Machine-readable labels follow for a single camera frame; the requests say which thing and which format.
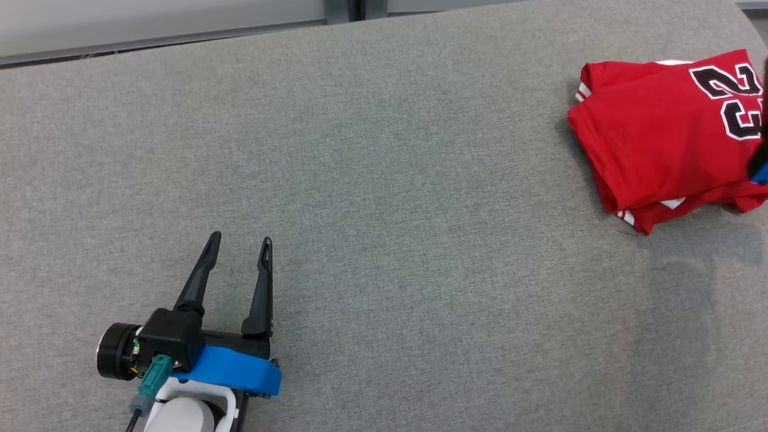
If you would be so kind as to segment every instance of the gray fabric surface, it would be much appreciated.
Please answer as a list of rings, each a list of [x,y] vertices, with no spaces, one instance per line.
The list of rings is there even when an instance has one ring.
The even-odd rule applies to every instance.
[[[586,61],[766,49],[718,0],[522,2],[0,71],[0,430],[121,430],[115,321],[275,245],[248,431],[768,427],[768,210],[634,237],[565,120]]]

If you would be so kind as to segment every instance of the red jersey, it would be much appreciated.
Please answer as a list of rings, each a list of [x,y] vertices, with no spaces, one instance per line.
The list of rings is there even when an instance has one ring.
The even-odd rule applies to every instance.
[[[710,202],[749,211],[768,198],[746,181],[763,89],[744,50],[691,64],[592,63],[581,78],[576,98],[589,100],[569,120],[604,206],[639,231]]]

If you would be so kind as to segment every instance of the black cable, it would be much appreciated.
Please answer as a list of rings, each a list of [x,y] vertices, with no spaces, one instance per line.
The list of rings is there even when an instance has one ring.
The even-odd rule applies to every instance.
[[[134,416],[131,417],[131,421],[128,422],[128,428],[125,430],[125,432],[134,432],[134,427],[136,427],[136,421],[139,420],[140,416],[141,416],[141,410],[134,411]]]

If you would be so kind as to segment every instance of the circular motor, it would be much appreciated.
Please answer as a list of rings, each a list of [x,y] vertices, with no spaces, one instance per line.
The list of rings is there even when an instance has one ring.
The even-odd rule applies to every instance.
[[[134,368],[134,340],[138,324],[114,323],[98,343],[96,368],[105,378],[130,381],[137,375]]]

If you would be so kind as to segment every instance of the black printed number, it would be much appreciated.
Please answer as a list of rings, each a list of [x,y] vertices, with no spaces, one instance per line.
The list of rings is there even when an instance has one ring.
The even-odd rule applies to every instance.
[[[711,99],[730,98],[723,101],[720,117],[726,133],[731,138],[746,140],[760,137],[762,119],[760,110],[747,111],[734,95],[761,95],[763,89],[757,83],[755,71],[748,64],[736,65],[736,77],[714,66],[690,70],[696,85]]]

